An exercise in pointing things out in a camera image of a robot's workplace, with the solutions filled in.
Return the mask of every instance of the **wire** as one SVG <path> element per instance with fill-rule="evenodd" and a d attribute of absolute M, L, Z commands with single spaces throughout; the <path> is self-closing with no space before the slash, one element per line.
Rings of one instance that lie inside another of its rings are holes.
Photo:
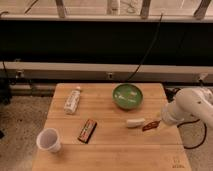
<path fill-rule="evenodd" d="M 9 14 L 9 11 L 3 11 L 3 12 L 1 12 L 1 13 L 0 13 L 0 19 L 2 18 L 2 15 L 3 15 L 3 14 Z"/>
<path fill-rule="evenodd" d="M 152 39 L 152 41 L 151 41 L 151 43 L 150 43 L 149 48 L 147 49 L 145 55 L 141 58 L 140 63 L 139 63 L 139 65 L 138 65 L 138 67 L 136 68 L 136 70 L 135 70 L 124 82 L 129 81 L 133 76 L 135 76 L 135 74 L 138 72 L 138 70 L 139 70 L 139 68 L 141 67 L 141 65 L 143 65 L 143 63 L 145 62 L 145 60 L 146 60 L 147 57 L 149 56 L 149 54 L 150 54 L 152 48 L 153 48 L 154 45 L 155 45 L 155 42 L 156 42 L 157 38 L 158 38 L 158 34 L 159 34 L 159 30 L 160 30 L 160 25 L 161 25 L 162 18 L 163 18 L 163 13 L 162 13 L 161 16 L 160 16 L 160 20 L 159 20 L 159 22 L 158 22 L 158 25 L 157 25 L 155 34 L 154 34 L 154 36 L 153 36 L 153 39 Z"/>
<path fill-rule="evenodd" d="M 30 6 L 24 11 L 25 14 L 27 14 L 31 9 L 32 7 L 38 2 L 39 0 L 35 0 L 33 1 Z"/>
<path fill-rule="evenodd" d="M 4 60 L 2 61 L 2 65 L 4 67 L 4 73 L 5 73 L 5 76 L 7 78 L 7 83 L 9 83 L 9 75 L 8 75 L 8 72 L 7 72 L 7 69 L 6 69 L 6 66 L 5 66 L 5 63 L 4 63 Z"/>
<path fill-rule="evenodd" d="M 183 126 L 183 125 L 186 125 L 186 124 L 193 124 L 193 123 L 196 123 L 198 121 L 200 121 L 200 119 L 195 120 L 195 121 L 191 121 L 191 122 L 184 122 L 184 123 L 179 124 L 177 127 L 179 128 L 180 126 Z M 196 148 L 200 147 L 201 145 L 203 145 L 203 143 L 206 140 L 206 136 L 207 136 L 207 126 L 206 126 L 205 123 L 203 123 L 203 125 L 204 125 L 204 136 L 203 136 L 202 141 L 199 144 L 192 146 L 192 147 L 183 146 L 185 149 L 192 150 L 192 149 L 196 149 Z"/>

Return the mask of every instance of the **cup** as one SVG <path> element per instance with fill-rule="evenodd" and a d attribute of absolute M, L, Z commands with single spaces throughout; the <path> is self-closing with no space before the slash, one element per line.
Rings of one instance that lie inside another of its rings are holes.
<path fill-rule="evenodd" d="M 58 131 L 54 128 L 44 129 L 38 134 L 36 144 L 41 150 L 58 152 L 61 149 Z"/>

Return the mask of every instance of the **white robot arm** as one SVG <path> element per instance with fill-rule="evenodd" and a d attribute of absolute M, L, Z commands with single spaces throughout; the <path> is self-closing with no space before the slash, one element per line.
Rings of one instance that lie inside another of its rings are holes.
<path fill-rule="evenodd" d="M 169 125 L 184 121 L 194 115 L 213 128 L 213 94 L 207 88 L 183 88 L 174 100 L 163 107 L 162 120 Z"/>

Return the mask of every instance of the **white bottle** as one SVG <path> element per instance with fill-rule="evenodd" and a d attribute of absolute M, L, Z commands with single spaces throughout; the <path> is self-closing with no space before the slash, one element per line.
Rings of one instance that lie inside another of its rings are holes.
<path fill-rule="evenodd" d="M 78 102 L 80 99 L 81 87 L 77 86 L 75 90 L 73 90 L 67 98 L 67 101 L 64 105 L 64 110 L 66 114 L 74 114 L 76 108 L 78 106 Z"/>

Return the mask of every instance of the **gray floor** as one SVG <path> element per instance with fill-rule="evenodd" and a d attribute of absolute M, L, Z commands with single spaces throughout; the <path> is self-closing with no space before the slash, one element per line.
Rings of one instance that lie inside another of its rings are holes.
<path fill-rule="evenodd" d="M 30 171 L 36 152 L 36 135 L 42 130 L 51 97 L 16 96 L 11 104 L 0 106 L 0 130 L 5 137 L 0 139 L 0 170 Z M 200 141 L 202 123 L 180 128 L 185 145 Z M 186 150 L 193 171 L 213 170 L 213 130 L 208 128 L 207 140 L 198 149 Z"/>

